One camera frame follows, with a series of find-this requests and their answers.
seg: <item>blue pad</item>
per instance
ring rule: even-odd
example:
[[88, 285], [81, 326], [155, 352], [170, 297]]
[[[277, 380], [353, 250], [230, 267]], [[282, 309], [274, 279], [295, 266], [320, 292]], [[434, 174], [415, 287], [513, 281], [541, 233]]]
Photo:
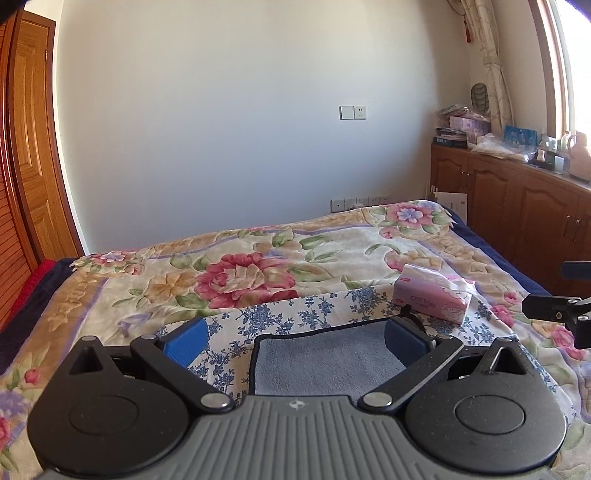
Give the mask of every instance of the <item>blue pad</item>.
[[384, 342], [390, 353], [396, 355], [405, 367], [412, 365], [430, 351], [429, 346], [418, 336], [418, 330], [414, 325], [405, 328], [393, 320], [386, 321]]
[[208, 341], [207, 322], [197, 317], [164, 335], [158, 346], [168, 358], [187, 368], [205, 350]]

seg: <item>gray towel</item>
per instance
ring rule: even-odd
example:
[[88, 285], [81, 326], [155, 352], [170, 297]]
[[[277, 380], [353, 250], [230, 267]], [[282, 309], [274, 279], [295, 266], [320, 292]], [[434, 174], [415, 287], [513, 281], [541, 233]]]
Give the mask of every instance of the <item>gray towel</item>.
[[313, 335], [263, 338], [251, 368], [251, 391], [289, 397], [349, 395], [356, 404], [361, 395], [404, 370], [384, 344], [384, 325], [365, 322]]

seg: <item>plastic bag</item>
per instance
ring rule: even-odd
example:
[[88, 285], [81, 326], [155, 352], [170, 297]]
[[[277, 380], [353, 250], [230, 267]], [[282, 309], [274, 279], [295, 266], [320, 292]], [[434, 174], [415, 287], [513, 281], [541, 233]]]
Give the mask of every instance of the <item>plastic bag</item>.
[[450, 128], [449, 119], [453, 116], [471, 118], [472, 120], [479, 120], [485, 122], [491, 121], [490, 118], [481, 115], [478, 112], [475, 112], [469, 106], [457, 103], [455, 105], [450, 105], [449, 107], [439, 110], [437, 112], [437, 126], [440, 128]]
[[486, 134], [484, 137], [478, 137], [478, 145], [472, 152], [528, 163], [537, 155], [537, 148], [533, 145], [509, 144], [494, 134]]

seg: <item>cabinet handle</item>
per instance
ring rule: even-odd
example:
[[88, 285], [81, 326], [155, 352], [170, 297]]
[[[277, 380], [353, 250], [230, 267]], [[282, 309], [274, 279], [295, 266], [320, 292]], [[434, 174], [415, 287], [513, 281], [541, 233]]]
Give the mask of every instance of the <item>cabinet handle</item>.
[[570, 223], [570, 215], [566, 216], [566, 223], [564, 224], [564, 232], [562, 233], [562, 236], [564, 238], [566, 238], [566, 235], [568, 233], [569, 230], [569, 223]]
[[581, 226], [581, 220], [577, 220], [574, 223], [573, 243], [577, 241], [577, 234], [579, 233], [579, 227]]

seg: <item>navy blue blanket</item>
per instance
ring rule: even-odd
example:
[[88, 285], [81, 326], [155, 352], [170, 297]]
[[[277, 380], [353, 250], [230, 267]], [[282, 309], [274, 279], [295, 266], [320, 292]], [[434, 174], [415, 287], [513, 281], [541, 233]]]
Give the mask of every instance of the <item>navy blue blanket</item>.
[[480, 250], [491, 257], [499, 267], [505, 270], [509, 275], [511, 275], [511, 277], [516, 279], [521, 284], [521, 286], [531, 294], [550, 295], [546, 289], [544, 289], [532, 279], [526, 277], [507, 260], [505, 260], [494, 248], [492, 248], [482, 238], [470, 230], [470, 228], [466, 226], [466, 224], [455, 212], [452, 212], [450, 209], [447, 209], [447, 211], [450, 212], [454, 221], [457, 222], [457, 225], [452, 227], [453, 231], [461, 236], [466, 242], [476, 248], [480, 248]]
[[64, 258], [57, 262], [45, 274], [27, 302], [0, 333], [0, 375], [10, 366], [21, 345], [35, 328], [53, 294], [72, 275], [72, 269], [69, 265], [73, 261], [74, 258]]

